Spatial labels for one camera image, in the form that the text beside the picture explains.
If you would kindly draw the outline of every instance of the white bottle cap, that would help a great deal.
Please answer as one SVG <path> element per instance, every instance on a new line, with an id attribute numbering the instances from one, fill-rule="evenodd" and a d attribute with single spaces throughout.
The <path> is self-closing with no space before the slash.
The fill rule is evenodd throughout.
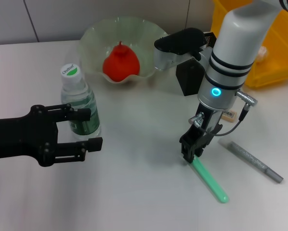
<path id="1" fill-rule="evenodd" d="M 66 64 L 61 68 L 63 84 L 78 83 L 82 79 L 80 67 L 76 64 Z"/>

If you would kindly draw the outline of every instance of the cable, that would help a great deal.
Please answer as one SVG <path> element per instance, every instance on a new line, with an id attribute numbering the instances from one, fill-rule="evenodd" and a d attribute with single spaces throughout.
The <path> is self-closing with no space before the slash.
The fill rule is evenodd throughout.
<path id="1" fill-rule="evenodd" d="M 209 134 L 209 135 L 212 135 L 212 136 L 226 136 L 226 135 L 230 134 L 232 131 L 234 131 L 234 130 L 238 127 L 238 125 L 241 123 L 241 121 L 244 120 L 244 118 L 246 117 L 246 115 L 247 115 L 247 113 L 248 113 L 248 111 L 249 111 L 249 108 L 250 108 L 250 105 L 248 105 L 248 104 L 246 103 L 245 106 L 243 107 L 241 113 L 240 113 L 240 116 L 239 116 L 239 119 L 238 119 L 239 121 L 237 122 L 237 124 L 236 124 L 231 130 L 229 130 L 229 131 L 226 132 L 226 133 L 214 134 L 214 133 L 211 133 L 211 132 L 209 132 L 209 131 L 206 131 L 205 129 L 201 128 L 200 126 L 199 126 L 199 127 L 196 126 L 196 127 L 197 127 L 197 129 L 199 129 L 200 131 L 205 132 L 205 133 L 207 133 L 207 134 Z"/>
<path id="2" fill-rule="evenodd" d="M 234 130 L 238 127 L 238 125 L 239 125 L 240 123 L 241 123 L 241 121 L 238 121 L 237 124 L 236 124 L 231 130 L 229 130 L 229 131 L 226 132 L 226 133 L 222 133 L 222 134 L 214 134 L 214 133 L 211 133 L 211 132 L 209 132 L 209 131 L 206 131 L 205 129 L 203 129 L 203 128 L 201 128 L 201 127 L 198 127 L 197 129 L 199 129 L 199 130 L 201 130 L 202 132 L 205 132 L 205 133 L 207 133 L 207 134 L 209 134 L 209 135 L 212 135 L 212 136 L 226 136 L 226 135 L 230 134 L 232 131 L 234 131 Z"/>

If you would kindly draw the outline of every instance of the green straw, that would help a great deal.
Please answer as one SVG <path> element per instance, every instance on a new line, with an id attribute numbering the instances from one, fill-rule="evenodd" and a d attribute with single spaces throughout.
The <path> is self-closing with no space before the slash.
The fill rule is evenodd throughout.
<path id="1" fill-rule="evenodd" d="M 208 170 L 202 165 L 200 160 L 196 157 L 192 162 L 192 166 L 199 173 L 201 178 L 206 182 L 211 191 L 215 194 L 217 199 L 221 203 L 227 203 L 229 201 L 229 197 L 226 195 L 225 191 L 221 188 L 221 186 L 217 183 L 217 181 L 212 177 L 212 175 L 208 172 Z"/>

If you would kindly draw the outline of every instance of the blue led ring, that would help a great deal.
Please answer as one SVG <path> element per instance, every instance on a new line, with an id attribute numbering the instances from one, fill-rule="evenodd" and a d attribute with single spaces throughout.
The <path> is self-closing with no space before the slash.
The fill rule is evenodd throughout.
<path id="1" fill-rule="evenodd" d="M 221 95 L 221 90 L 220 90 L 219 88 L 213 88 L 213 89 L 211 90 L 211 93 L 212 93 L 212 95 L 214 95 L 214 96 L 219 96 L 219 95 Z"/>

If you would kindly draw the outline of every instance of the white wall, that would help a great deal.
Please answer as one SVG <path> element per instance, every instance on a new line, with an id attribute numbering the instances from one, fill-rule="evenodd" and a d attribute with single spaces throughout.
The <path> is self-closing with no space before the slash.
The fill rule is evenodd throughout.
<path id="1" fill-rule="evenodd" d="M 0 0 L 0 44 L 36 41 L 23 0 Z"/>
<path id="2" fill-rule="evenodd" d="M 168 33 L 186 24 L 209 31 L 213 12 L 212 0 L 0 0 L 0 44 L 37 41 L 24 1 L 41 42 L 80 39 L 93 23 L 119 15 L 147 19 Z"/>

